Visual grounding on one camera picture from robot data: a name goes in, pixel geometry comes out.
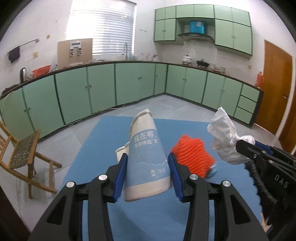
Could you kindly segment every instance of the crumpled white tissue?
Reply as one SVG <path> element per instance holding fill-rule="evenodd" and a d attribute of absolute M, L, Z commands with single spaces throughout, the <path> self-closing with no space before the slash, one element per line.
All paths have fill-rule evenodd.
<path fill-rule="evenodd" d="M 234 124 L 222 107 L 218 109 L 210 124 L 207 126 L 207 131 L 214 136 L 211 146 L 212 150 L 216 150 L 223 161 L 236 165 L 250 160 L 246 156 L 238 153 L 235 145 L 237 141 L 241 139 L 254 145 L 254 137 L 239 137 Z"/>

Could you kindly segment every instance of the white pot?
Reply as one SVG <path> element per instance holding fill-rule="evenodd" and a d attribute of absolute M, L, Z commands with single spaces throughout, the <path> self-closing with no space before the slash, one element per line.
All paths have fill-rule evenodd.
<path fill-rule="evenodd" d="M 183 63 L 190 64 L 190 63 L 192 63 L 192 58 L 189 57 L 188 55 L 183 56 L 182 62 L 183 62 Z"/>

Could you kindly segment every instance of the silver bolt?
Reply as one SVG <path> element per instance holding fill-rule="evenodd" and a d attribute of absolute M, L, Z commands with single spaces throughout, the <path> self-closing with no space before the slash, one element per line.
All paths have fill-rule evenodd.
<path fill-rule="evenodd" d="M 108 178 L 108 176 L 106 174 L 99 175 L 99 179 L 101 181 L 105 181 L 107 178 Z"/>
<path fill-rule="evenodd" d="M 74 187 L 75 183 L 74 182 L 67 182 L 66 187 L 67 188 L 72 188 Z"/>
<path fill-rule="evenodd" d="M 231 185 L 230 181 L 223 181 L 223 186 L 229 187 Z"/>
<path fill-rule="evenodd" d="M 189 177 L 190 177 L 191 180 L 197 180 L 198 179 L 198 175 L 196 175 L 196 174 L 191 174 Z"/>

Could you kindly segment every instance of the white blinds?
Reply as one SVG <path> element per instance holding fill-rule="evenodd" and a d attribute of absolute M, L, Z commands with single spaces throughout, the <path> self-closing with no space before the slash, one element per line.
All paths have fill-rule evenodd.
<path fill-rule="evenodd" d="M 124 0 L 73 0 L 66 40 L 93 38 L 93 54 L 132 52 L 135 3 Z"/>

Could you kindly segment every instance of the brown door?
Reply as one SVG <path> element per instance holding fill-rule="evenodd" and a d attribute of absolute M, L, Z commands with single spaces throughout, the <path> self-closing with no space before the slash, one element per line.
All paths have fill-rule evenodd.
<path fill-rule="evenodd" d="M 294 90 L 292 106 L 279 141 L 283 150 L 287 152 L 292 152 L 296 145 L 296 88 Z"/>
<path fill-rule="evenodd" d="M 292 57 L 265 40 L 264 91 L 255 123 L 275 134 L 283 118 L 292 78 Z"/>

